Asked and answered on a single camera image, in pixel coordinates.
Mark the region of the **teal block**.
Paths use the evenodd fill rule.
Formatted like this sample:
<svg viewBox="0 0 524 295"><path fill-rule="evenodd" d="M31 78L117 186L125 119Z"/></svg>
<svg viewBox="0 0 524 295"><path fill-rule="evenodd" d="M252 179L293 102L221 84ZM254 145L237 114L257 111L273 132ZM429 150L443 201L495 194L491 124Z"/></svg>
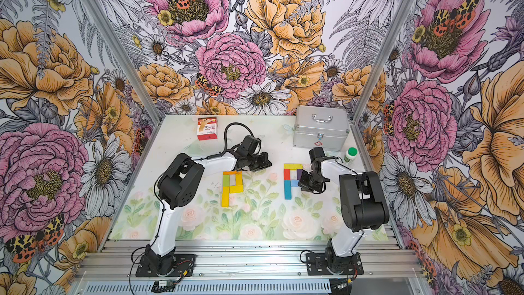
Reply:
<svg viewBox="0 0 524 295"><path fill-rule="evenodd" d="M291 200L292 199L291 188L292 188L291 181L290 180L284 180L285 200Z"/></svg>

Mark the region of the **yellow-green block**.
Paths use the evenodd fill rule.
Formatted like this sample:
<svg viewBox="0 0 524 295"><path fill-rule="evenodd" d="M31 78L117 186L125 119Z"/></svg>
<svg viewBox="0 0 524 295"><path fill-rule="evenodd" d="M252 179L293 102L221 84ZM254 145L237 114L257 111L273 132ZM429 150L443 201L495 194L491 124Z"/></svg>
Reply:
<svg viewBox="0 0 524 295"><path fill-rule="evenodd" d="M299 169L304 169L304 168L303 168L302 164L286 163L286 164L284 164L284 169L299 170Z"/></svg>

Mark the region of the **short yellow block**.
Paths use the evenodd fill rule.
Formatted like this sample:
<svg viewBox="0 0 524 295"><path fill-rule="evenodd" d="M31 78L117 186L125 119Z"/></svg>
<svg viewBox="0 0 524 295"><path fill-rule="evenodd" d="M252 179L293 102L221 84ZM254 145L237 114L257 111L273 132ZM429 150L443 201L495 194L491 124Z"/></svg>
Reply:
<svg viewBox="0 0 524 295"><path fill-rule="evenodd" d="M236 174L236 186L240 187L243 185L243 178L241 173Z"/></svg>

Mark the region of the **green block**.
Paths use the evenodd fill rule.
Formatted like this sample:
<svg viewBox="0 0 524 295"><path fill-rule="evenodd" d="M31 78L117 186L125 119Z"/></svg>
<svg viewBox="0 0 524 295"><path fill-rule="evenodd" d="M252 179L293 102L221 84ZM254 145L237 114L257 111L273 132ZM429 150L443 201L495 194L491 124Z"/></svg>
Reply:
<svg viewBox="0 0 524 295"><path fill-rule="evenodd" d="M224 188L230 187L230 175L229 174L223 174L222 175L222 186Z"/></svg>

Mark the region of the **long yellow block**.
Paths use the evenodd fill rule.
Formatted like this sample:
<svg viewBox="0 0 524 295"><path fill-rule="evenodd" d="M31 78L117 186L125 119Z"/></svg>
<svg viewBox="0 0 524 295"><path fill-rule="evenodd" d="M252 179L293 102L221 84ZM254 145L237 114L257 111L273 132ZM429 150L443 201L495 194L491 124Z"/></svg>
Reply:
<svg viewBox="0 0 524 295"><path fill-rule="evenodd" d="M230 187L222 187L221 206L223 208L229 207Z"/></svg>

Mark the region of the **yellow block crosswise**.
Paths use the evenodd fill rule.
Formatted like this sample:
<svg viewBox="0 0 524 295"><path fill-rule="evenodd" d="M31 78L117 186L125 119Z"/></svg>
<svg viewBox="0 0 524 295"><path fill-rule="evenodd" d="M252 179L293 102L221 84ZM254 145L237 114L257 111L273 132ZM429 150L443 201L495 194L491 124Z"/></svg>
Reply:
<svg viewBox="0 0 524 295"><path fill-rule="evenodd" d="M244 192L244 186L242 184L229 187L230 194L243 193L243 192Z"/></svg>

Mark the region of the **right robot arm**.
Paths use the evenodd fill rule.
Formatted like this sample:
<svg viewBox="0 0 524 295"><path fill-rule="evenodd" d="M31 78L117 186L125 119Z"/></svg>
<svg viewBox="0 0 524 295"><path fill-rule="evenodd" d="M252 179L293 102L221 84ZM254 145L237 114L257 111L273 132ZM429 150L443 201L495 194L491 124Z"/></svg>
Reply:
<svg viewBox="0 0 524 295"><path fill-rule="evenodd" d="M340 191L343 225L327 242L323 253L305 250L306 257L300 261L310 276L358 277L364 274L358 252L360 243L390 220L381 181L375 172L357 173L338 163L335 157L319 157L311 160L311 171L301 175L299 187L316 193L329 182Z"/></svg>

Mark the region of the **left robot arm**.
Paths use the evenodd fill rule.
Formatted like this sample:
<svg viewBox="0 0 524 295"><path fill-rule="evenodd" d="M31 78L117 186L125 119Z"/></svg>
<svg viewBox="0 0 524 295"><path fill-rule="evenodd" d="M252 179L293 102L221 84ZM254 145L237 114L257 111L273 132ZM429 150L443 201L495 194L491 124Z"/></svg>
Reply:
<svg viewBox="0 0 524 295"><path fill-rule="evenodd" d="M269 154L214 154L208 158L194 158L178 154L156 182L160 199L160 216L156 233L145 248L141 265L147 272L167 276L175 268L175 234L183 207L194 199L201 180L223 172L256 172L272 166Z"/></svg>

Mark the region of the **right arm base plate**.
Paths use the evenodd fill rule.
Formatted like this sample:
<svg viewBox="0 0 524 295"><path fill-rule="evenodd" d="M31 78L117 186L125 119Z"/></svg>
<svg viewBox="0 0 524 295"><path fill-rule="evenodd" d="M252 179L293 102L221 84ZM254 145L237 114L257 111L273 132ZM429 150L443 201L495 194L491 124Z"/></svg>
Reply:
<svg viewBox="0 0 524 295"><path fill-rule="evenodd" d="M358 277L364 274L359 253L342 258L334 254L326 255L308 251L301 261L305 263L310 276L348 275Z"/></svg>

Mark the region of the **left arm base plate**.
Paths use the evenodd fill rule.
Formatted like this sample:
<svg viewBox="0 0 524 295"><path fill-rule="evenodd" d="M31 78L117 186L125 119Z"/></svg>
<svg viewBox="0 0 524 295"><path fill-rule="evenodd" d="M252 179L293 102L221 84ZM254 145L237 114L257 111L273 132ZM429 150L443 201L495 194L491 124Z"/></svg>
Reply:
<svg viewBox="0 0 524 295"><path fill-rule="evenodd" d="M161 259L144 255L140 259L135 277L192 277L196 258L192 254L169 254Z"/></svg>

